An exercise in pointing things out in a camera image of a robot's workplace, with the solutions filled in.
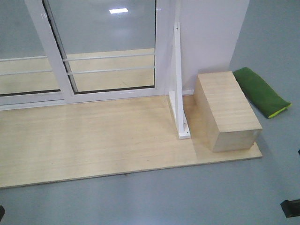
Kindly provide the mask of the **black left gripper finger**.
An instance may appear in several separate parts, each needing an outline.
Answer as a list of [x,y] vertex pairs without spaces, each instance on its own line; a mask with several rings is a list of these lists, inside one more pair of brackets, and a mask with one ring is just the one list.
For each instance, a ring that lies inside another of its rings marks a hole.
[[1,205],[1,206],[0,206],[0,219],[3,218],[4,214],[5,214],[5,209],[4,209],[4,207]]

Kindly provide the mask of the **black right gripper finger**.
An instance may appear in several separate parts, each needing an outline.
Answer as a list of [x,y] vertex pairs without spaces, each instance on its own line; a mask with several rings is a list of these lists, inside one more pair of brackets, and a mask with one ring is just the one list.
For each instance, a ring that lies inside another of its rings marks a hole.
[[280,206],[286,218],[298,217],[300,215],[300,199],[284,200]]

